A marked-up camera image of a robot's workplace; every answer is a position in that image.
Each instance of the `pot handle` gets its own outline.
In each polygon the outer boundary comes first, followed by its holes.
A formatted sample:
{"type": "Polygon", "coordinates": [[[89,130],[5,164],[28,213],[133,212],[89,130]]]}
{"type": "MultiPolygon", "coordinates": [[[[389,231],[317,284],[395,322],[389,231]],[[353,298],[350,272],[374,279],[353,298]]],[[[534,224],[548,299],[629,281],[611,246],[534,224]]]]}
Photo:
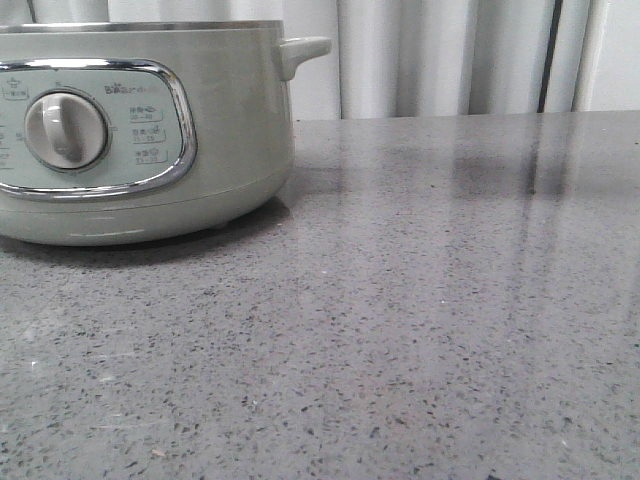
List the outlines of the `pot handle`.
{"type": "Polygon", "coordinates": [[[280,59],[280,78],[283,82],[291,80],[298,65],[312,58],[321,57],[331,51],[331,39],[326,37],[302,37],[283,40],[278,45],[280,59]]]}

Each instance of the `white curtain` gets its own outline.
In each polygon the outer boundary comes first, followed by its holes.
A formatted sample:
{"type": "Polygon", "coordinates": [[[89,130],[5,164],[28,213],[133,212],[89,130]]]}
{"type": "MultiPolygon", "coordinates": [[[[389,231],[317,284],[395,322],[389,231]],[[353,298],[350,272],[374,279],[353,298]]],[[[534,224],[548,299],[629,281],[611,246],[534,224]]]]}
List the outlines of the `white curtain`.
{"type": "Polygon", "coordinates": [[[291,82],[297,119],[640,108],[640,0],[0,2],[3,24],[257,19],[334,41],[291,82]]]}

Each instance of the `terrazzo surface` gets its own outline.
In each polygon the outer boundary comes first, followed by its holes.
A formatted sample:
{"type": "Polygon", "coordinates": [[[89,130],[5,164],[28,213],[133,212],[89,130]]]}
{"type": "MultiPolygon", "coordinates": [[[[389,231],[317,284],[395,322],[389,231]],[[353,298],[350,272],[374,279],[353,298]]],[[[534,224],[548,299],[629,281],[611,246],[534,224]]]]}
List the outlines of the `terrazzo surface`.
{"type": "Polygon", "coordinates": [[[0,239],[0,478],[640,478],[640,113],[295,132],[224,230],[0,239]]]}

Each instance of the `white knob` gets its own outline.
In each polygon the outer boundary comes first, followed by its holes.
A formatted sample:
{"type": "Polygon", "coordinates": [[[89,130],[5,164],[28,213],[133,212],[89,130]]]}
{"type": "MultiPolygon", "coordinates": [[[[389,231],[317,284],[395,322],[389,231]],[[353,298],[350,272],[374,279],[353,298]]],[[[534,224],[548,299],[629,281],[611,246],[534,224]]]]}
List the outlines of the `white knob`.
{"type": "Polygon", "coordinates": [[[89,100],[67,92],[40,97],[27,111],[25,137],[31,152],[56,168],[81,168],[107,143],[102,114],[89,100]]]}

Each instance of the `gray countertop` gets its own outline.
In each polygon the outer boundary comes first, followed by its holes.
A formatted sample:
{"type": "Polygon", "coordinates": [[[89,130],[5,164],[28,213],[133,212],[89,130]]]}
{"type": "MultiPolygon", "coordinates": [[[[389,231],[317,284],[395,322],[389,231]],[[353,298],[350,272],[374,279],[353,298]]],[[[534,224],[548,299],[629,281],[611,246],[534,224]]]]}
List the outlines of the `gray countertop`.
{"type": "Polygon", "coordinates": [[[639,478],[640,113],[295,132],[224,230],[0,239],[0,478],[639,478]]]}

